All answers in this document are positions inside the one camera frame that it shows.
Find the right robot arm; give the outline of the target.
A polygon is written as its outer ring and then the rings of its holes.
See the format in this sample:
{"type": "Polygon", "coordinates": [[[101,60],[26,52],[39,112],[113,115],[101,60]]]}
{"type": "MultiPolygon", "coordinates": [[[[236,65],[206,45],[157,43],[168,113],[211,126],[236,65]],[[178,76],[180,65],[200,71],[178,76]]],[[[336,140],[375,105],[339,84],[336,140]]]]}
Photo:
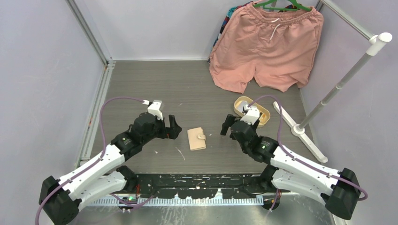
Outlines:
{"type": "Polygon", "coordinates": [[[267,166],[260,176],[261,188],[268,193],[288,190],[320,202],[333,215],[350,220],[363,191],[354,171],[339,171],[296,154],[277,140],[259,136],[256,128],[240,117],[227,115],[221,135],[230,130],[242,152],[267,166]]]}

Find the yellow card with dark stripe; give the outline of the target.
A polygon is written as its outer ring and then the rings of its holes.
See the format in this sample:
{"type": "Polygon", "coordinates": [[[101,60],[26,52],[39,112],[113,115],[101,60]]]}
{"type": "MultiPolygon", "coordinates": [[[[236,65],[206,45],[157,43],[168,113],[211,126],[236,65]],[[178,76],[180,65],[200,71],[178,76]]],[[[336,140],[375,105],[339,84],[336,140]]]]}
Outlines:
{"type": "Polygon", "coordinates": [[[266,112],[261,112],[260,118],[259,118],[260,123],[265,124],[265,123],[267,123],[268,119],[269,119],[268,114],[266,112]]]}

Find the beige leather card holder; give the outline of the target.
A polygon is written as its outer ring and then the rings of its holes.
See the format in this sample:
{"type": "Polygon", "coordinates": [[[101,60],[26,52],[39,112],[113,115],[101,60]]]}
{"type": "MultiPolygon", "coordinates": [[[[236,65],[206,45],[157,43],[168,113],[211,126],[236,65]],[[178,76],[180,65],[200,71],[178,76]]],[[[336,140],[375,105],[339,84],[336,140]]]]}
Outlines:
{"type": "Polygon", "coordinates": [[[202,128],[197,127],[187,130],[188,142],[191,151],[203,150],[206,148],[206,136],[202,128]]]}

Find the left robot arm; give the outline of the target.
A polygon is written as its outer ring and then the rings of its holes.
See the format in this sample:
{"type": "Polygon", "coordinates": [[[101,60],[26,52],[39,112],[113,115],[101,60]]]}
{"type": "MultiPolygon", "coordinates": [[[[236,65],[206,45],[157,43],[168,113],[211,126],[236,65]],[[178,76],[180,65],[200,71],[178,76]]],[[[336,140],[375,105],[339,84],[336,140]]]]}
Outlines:
{"type": "Polygon", "coordinates": [[[46,178],[41,187],[35,223],[44,211],[55,225],[67,225],[88,204],[114,192],[137,190],[137,175],[124,165],[155,138],[175,140],[182,128],[174,115],[170,126],[150,113],[141,113],[129,128],[118,134],[105,149],[81,167],[55,179],[46,178]]]}

